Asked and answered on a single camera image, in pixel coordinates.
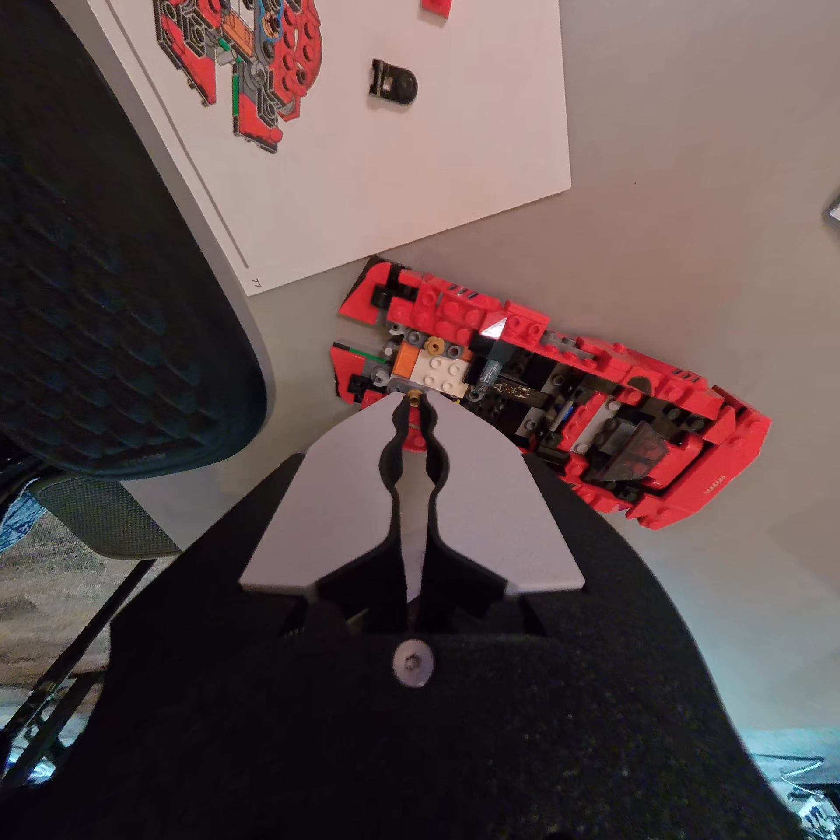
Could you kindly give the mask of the black mesh cushion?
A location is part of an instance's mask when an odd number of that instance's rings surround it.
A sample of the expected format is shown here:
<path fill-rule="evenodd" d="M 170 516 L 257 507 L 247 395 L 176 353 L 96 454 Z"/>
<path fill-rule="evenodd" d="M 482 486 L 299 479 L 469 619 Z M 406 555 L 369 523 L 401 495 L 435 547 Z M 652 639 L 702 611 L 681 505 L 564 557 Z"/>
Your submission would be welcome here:
<path fill-rule="evenodd" d="M 58 9 L 1 25 L 2 435 L 106 480 L 236 455 L 268 398 L 235 309 Z"/>

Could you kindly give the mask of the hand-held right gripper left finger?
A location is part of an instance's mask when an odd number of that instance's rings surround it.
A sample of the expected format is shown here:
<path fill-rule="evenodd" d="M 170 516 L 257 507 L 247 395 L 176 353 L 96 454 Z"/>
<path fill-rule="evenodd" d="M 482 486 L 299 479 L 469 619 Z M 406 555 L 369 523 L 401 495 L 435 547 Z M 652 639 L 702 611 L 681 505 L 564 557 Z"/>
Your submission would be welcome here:
<path fill-rule="evenodd" d="M 313 597 L 317 585 L 400 535 L 408 400 L 394 392 L 308 449 L 248 565 L 241 586 Z"/>

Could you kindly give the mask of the black toy brick piece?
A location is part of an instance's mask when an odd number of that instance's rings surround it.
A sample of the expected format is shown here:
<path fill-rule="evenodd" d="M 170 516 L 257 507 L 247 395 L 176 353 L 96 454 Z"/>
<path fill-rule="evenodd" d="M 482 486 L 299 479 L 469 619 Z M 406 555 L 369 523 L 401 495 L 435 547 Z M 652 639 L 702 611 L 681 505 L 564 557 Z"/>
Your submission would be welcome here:
<path fill-rule="evenodd" d="M 417 98 L 418 81 L 411 70 L 395 66 L 383 59 L 373 58 L 371 74 L 371 97 L 401 107 L 412 105 Z"/>

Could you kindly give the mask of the white instruction booklet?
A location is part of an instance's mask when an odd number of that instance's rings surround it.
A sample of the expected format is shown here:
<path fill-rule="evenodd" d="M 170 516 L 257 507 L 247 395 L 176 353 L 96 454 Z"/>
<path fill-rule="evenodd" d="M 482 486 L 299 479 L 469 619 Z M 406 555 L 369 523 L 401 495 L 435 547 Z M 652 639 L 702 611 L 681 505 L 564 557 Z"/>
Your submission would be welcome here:
<path fill-rule="evenodd" d="M 203 104 L 153 2 L 54 2 L 219 278 L 249 297 L 571 187 L 560 3 L 314 2 L 313 86 L 277 150 L 234 132 L 233 59 Z M 371 61 L 414 103 L 369 95 Z"/>

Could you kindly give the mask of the blue denim cloth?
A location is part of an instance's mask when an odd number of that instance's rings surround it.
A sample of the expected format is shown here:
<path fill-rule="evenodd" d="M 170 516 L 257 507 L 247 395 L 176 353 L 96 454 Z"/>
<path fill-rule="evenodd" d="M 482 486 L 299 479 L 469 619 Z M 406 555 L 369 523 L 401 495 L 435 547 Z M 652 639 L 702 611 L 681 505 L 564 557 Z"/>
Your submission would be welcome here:
<path fill-rule="evenodd" d="M 24 539 L 46 510 L 24 490 L 6 510 L 1 523 L 1 553 Z"/>

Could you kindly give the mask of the grey mesh chair seat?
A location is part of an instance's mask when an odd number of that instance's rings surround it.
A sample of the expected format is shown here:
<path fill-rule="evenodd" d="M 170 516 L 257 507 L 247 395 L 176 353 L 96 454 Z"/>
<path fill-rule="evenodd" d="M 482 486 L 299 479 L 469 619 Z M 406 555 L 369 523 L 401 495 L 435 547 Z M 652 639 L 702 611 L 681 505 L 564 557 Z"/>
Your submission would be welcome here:
<path fill-rule="evenodd" d="M 92 552 L 112 560 L 158 560 L 181 551 L 118 481 L 61 474 L 27 492 Z"/>

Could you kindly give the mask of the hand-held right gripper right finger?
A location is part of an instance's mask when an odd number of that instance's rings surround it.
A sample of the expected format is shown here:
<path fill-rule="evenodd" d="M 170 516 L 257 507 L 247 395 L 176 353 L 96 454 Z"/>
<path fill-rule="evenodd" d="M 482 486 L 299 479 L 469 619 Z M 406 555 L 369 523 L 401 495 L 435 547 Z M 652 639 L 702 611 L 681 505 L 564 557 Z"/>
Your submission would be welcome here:
<path fill-rule="evenodd" d="M 440 392 L 421 403 L 428 500 L 422 590 L 472 579 L 490 598 L 585 584 L 520 449 Z"/>

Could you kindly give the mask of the red toy brick car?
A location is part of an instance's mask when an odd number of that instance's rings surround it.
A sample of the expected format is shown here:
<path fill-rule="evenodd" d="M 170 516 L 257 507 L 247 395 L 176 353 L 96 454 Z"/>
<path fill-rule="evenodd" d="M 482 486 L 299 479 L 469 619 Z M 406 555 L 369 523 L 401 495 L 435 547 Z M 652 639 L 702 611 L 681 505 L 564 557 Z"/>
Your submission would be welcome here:
<path fill-rule="evenodd" d="M 621 343 L 553 329 L 513 300 L 371 257 L 339 315 L 381 345 L 338 341 L 337 395 L 440 392 L 535 455 L 591 508 L 658 531 L 706 506 L 758 457 L 771 420 L 703 376 Z"/>

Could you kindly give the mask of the black chair frame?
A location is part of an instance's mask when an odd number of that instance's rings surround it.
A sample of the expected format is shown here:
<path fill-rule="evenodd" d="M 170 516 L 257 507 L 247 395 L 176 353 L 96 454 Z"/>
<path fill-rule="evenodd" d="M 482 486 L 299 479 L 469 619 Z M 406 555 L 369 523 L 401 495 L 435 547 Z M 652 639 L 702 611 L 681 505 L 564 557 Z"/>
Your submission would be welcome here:
<path fill-rule="evenodd" d="M 35 682 L 26 700 L 3 726 L 2 795 L 26 785 L 42 760 L 59 767 L 68 757 L 69 748 L 56 748 L 59 736 L 105 676 L 103 669 L 77 674 L 76 667 L 155 564 L 156 559 L 151 559 L 134 565 L 77 638 Z"/>

